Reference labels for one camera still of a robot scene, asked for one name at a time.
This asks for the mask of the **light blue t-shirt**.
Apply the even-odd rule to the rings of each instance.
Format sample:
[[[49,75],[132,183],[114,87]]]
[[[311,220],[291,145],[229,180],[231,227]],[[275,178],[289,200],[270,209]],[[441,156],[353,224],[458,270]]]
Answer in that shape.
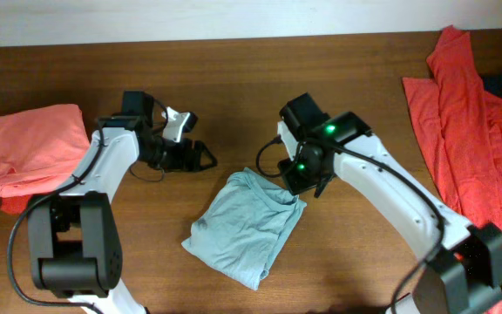
[[[258,290],[307,203],[249,168],[231,174],[181,245],[214,270]]]

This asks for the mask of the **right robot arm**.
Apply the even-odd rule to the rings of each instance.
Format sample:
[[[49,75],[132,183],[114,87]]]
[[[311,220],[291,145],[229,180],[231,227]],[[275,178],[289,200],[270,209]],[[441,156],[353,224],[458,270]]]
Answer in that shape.
[[[388,313],[483,313],[502,301],[502,231],[474,225],[432,195],[352,112],[330,117],[304,93],[280,110],[278,164],[292,195],[320,196],[334,179],[359,191],[407,242],[416,265]]]

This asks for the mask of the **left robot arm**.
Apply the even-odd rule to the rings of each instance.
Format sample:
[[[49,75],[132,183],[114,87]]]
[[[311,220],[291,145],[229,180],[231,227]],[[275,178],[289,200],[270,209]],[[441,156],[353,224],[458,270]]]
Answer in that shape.
[[[162,109],[145,92],[125,92],[121,110],[98,119],[90,148],[56,191],[36,195],[26,210],[31,275],[61,306],[88,313],[145,313],[121,279],[123,252],[112,213],[112,199],[130,167],[140,161],[162,174],[200,172],[215,167],[200,140],[186,138],[198,117]]]

